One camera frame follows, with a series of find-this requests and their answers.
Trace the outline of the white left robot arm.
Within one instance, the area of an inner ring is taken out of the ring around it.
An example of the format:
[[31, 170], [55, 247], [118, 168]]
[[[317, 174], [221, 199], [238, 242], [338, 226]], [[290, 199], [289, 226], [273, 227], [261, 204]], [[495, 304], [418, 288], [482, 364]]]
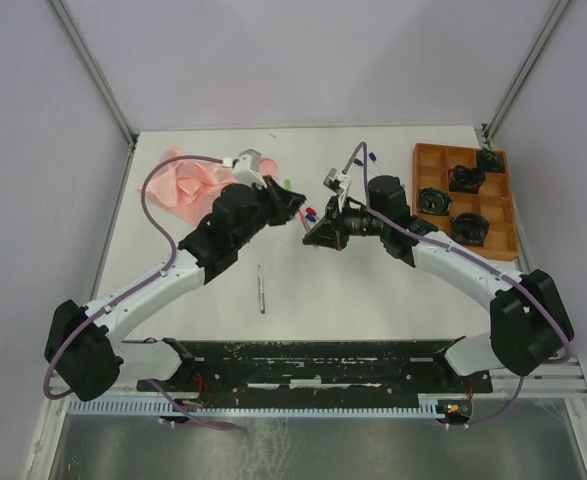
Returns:
[[117, 346], [139, 325], [180, 296], [214, 280], [266, 226], [291, 221], [306, 201], [272, 177], [264, 186], [234, 183], [223, 188], [212, 210], [167, 260], [114, 294], [84, 306], [73, 300], [54, 311], [44, 358], [70, 393], [82, 401], [98, 398], [124, 371]]

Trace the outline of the magenta capped whiteboard marker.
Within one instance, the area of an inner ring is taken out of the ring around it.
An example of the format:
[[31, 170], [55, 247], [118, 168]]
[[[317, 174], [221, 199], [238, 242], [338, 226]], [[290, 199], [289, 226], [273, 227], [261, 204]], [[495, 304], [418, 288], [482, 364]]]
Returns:
[[264, 315], [266, 313], [265, 303], [265, 288], [264, 288], [264, 277], [261, 265], [257, 266], [257, 279], [258, 279], [258, 299], [260, 313]]

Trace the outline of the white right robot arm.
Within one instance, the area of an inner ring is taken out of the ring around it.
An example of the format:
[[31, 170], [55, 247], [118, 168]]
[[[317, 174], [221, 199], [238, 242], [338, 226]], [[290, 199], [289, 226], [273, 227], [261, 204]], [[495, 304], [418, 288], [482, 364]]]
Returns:
[[453, 341], [433, 364], [436, 386], [454, 391], [468, 376], [496, 368], [523, 377], [558, 352], [571, 356], [574, 330], [549, 274], [505, 271], [412, 215], [396, 177], [369, 180], [364, 203], [349, 197], [350, 183], [346, 173], [329, 172], [324, 184], [334, 194], [304, 244], [340, 251], [353, 236], [376, 237], [392, 258], [446, 281], [489, 314], [488, 333]]

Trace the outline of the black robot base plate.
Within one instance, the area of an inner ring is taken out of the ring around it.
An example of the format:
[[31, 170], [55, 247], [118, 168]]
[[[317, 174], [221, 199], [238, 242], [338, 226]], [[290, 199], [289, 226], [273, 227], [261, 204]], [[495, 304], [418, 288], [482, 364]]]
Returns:
[[492, 392], [488, 371], [459, 376], [445, 362], [448, 340], [182, 341], [178, 370], [161, 386], [170, 394], [218, 398], [264, 390], [345, 390], [348, 399]]

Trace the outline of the pink translucent highlighter pen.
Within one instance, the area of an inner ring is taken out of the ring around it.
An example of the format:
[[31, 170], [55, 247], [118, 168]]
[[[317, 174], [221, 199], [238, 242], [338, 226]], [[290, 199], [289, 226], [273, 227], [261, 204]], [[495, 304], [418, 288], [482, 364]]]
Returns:
[[308, 221], [307, 221], [307, 219], [301, 209], [298, 209], [298, 215], [299, 215], [300, 221], [302, 223], [302, 226], [303, 226], [305, 232], [308, 233], [310, 231], [311, 227], [309, 226], [309, 223], [308, 223]]

